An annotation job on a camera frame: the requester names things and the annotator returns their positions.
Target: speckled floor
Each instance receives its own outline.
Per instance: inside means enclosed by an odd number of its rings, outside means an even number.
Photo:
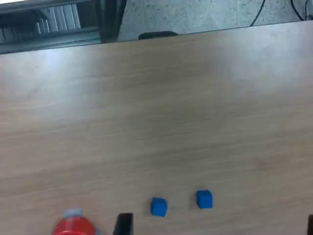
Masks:
[[[136,40],[143,32],[179,34],[246,27],[262,0],[128,0],[119,41]],[[305,0],[294,0],[301,15]],[[255,25],[299,21],[289,0],[267,0]]]

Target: wire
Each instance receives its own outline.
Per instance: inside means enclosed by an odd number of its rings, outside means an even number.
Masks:
[[[261,5],[261,7],[260,7],[260,10],[259,10],[258,14],[257,14],[256,17],[254,18],[254,21],[250,24],[251,27],[254,25],[254,23],[256,22],[256,20],[259,18],[259,15],[261,14],[261,11],[263,10],[265,1],[266,1],[266,0],[263,0],[262,5]]]
[[[309,0],[306,0],[305,2],[305,20],[308,20],[308,2]]]
[[[304,19],[300,16],[299,12],[297,11],[297,9],[295,8],[295,6],[293,5],[293,0],[290,0],[291,6],[295,12],[295,14],[297,15],[297,17],[301,20],[304,21]]]

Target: blue cube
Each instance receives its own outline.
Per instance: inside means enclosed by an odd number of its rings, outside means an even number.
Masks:
[[[213,195],[209,190],[199,190],[196,195],[200,209],[213,208]]]
[[[163,198],[152,198],[151,201],[151,214],[154,216],[165,217],[167,212],[167,203]]]

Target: black item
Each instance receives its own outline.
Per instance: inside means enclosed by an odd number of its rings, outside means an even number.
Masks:
[[[127,0],[97,0],[96,8],[102,43],[117,40]]]
[[[305,20],[308,20],[308,2],[309,0],[306,0],[305,2]]]
[[[251,23],[250,27],[252,27],[254,25],[254,23],[256,22],[256,20],[259,18],[259,15],[261,14],[261,11],[263,10],[264,4],[265,4],[266,0],[263,0],[260,10],[258,12],[258,14],[256,15],[256,17],[254,18],[254,21]]]
[[[295,8],[294,4],[293,4],[293,0],[290,0],[291,6],[294,10],[294,12],[296,13],[297,17],[301,20],[304,21],[304,19],[300,16],[299,12],[297,11],[297,9]]]
[[[178,33],[172,31],[161,31],[161,32],[150,32],[150,33],[142,33],[139,35],[138,39],[152,39],[152,38],[164,38],[164,37],[172,37],[177,36]]]
[[[308,235],[313,235],[313,214],[309,215],[308,221]]]
[[[113,235],[133,235],[133,213],[118,215]]]

